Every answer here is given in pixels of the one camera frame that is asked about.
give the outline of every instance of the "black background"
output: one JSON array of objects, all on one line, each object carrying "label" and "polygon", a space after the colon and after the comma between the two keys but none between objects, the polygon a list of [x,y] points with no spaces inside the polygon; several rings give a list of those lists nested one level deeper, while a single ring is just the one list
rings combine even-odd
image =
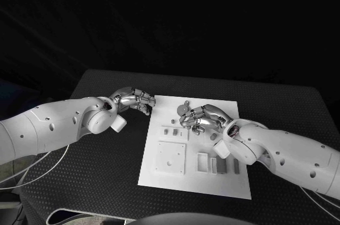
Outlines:
[{"label": "black background", "polygon": [[336,11],[333,0],[0,0],[0,78],[55,100],[86,69],[307,85],[339,124]]}]

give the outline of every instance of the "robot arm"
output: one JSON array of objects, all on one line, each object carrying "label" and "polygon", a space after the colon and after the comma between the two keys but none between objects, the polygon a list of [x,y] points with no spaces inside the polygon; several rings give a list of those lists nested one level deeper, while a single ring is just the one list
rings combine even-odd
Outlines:
[{"label": "robot arm", "polygon": [[148,115],[146,104],[154,106],[154,98],[125,87],[111,97],[48,103],[0,121],[0,165],[23,156],[58,150],[84,135],[98,134],[109,127],[120,132],[127,121],[118,113],[133,107]]},{"label": "robot arm", "polygon": [[209,128],[223,133],[223,139],[213,146],[220,158],[232,154],[248,165],[259,161],[281,178],[340,199],[340,152],[310,138],[269,130],[258,122],[226,117],[223,111],[215,108],[215,115],[205,111],[212,110],[207,105],[202,107],[199,117],[194,112],[186,113],[180,123],[183,127],[193,126],[197,134],[197,128],[199,132],[205,132],[200,121],[205,118],[205,123],[212,123]]}]

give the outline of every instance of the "black table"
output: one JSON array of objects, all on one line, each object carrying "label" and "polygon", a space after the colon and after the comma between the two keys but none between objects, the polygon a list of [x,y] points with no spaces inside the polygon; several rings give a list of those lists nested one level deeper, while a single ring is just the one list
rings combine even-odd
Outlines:
[{"label": "black table", "polygon": [[[72,99],[109,96],[125,86],[153,95],[238,101],[241,118],[340,150],[337,128],[320,93],[311,87],[88,70]],[[55,170],[23,187],[22,200],[32,224],[45,224],[59,208],[130,219],[197,212],[255,224],[337,224],[300,187],[272,175],[259,162],[248,166],[252,200],[138,186],[150,116],[128,110],[122,117],[127,120],[122,131],[108,129],[84,136],[71,145]],[[50,169],[63,151],[65,148],[52,152],[32,168],[26,182]],[[340,216],[331,206],[318,202]]]}]

